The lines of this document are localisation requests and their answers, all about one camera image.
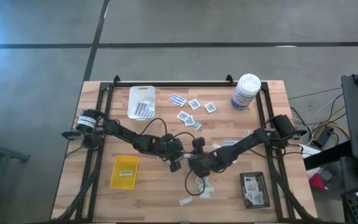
concrete floor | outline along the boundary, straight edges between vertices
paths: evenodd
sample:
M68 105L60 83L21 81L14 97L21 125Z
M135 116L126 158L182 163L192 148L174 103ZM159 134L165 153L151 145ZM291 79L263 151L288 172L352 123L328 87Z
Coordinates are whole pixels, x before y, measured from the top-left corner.
M102 5L1 0L0 44L92 43ZM340 41L358 41L358 1L112 0L101 36L104 43ZM0 145L31 154L28 164L15 162L8 171L0 223L48 220L67 146L60 133L71 127L89 54L0 49ZM288 97L339 87L341 75L358 73L358 47L99 49L90 79L222 80L244 73L284 80ZM311 122L340 92L290 102Z

wooden tabletop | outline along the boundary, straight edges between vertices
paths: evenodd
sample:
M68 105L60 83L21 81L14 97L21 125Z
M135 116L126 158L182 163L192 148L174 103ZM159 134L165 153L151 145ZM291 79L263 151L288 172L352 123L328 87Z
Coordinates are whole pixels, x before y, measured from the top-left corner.
M100 82L84 83L76 112L77 116L82 110L96 107L99 84ZM268 81L268 87L274 114L286 114L292 118L284 82ZM204 149L209 152L213 150L214 143L222 145L224 138L240 140L246 129L253 131L260 127L255 100L250 104L248 110L236 111L231 108L229 100L233 90L233 87L156 87L155 117L165 120L169 133L188 131L196 138L204 137L206 140ZM188 104L181 108L169 102L168 99L172 93L188 100L196 98L202 105L212 102L217 111L208 114L204 107L193 111ZM134 122L127 117L128 99L129 87L114 88L110 119L119 119L123 126L139 133L147 123ZM268 118L265 101L263 104L265 117ZM202 127L197 131L192 127L186 127L182 121L177 119L177 114L181 110L193 115L203 124ZM162 123L155 121L146 133L162 136ZM186 151L192 150L191 137L182 135L180 139ZM80 144L81 141L70 142L68 152L78 148ZM264 146L257 146L254 150L265 155ZM299 147L288 147L287 152L290 151L299 151ZM116 155L140 157L134 190L109 188ZM62 214L78 193L85 157L86 150L80 150L66 158L52 218ZM291 191L302 206L316 217L302 156L289 154L284 157L284 161ZM243 153L239 156L238 162L228 167L222 174L211 173L210 183L214 187L212 199L195 196L193 202L180 206L179 200L189 197L184 186L188 171L189 167L185 160L182 160L180 170L171 173L168 164L162 162L158 157L140 154L130 144L113 136L107 136L94 210L94 222L272 222L277 220L269 169L265 158L250 151ZM264 173L271 207L245 208L239 183L239 174L243 172ZM188 187L192 192L198 190L195 179L194 174L191 174L188 179ZM284 217L288 217L282 192L280 192L280 198ZM85 211L88 209L88 201L89 197L86 197Z

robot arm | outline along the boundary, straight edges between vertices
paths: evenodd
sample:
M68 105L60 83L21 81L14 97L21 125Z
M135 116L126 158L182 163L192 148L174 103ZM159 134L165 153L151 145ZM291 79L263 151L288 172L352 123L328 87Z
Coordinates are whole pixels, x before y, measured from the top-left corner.
M270 122L274 127L271 131L262 127L232 146L223 146L208 154L198 153L189 158L190 169L198 177L205 177L210 171L219 172L229 167L240 154L259 144L268 142L272 146L284 148L288 145L289 139L298 138L306 133L306 131L296 130L285 115L278 115Z
M112 135L128 142L142 154L159 156L163 161L169 160L171 162L171 172L180 169L179 160L183 158L185 152L181 141L173 138L172 134L166 134L162 137L137 134L122 126L118 120L111 119L105 119L100 127L101 129L98 130L98 122L104 117L105 115L100 111L83 110L81 112L76 130L84 135L82 143L84 147L88 149L97 148L102 144L105 134ZM63 133L62 135L66 137L69 133Z

red object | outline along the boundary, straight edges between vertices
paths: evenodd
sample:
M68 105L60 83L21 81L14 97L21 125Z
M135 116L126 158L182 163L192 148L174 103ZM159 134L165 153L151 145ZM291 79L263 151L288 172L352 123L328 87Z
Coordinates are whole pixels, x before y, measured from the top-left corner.
M309 179L309 184L312 187L316 187L317 189L326 190L323 180L321 180L320 174L314 174L311 176Z

yellow plastic tray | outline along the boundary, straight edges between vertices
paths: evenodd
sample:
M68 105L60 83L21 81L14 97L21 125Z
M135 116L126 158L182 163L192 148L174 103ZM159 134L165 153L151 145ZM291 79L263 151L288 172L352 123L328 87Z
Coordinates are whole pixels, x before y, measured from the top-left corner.
M116 156L114 167L112 168L110 188L133 190L135 188L137 165L139 157L136 156ZM121 172L132 171L132 175L120 175Z

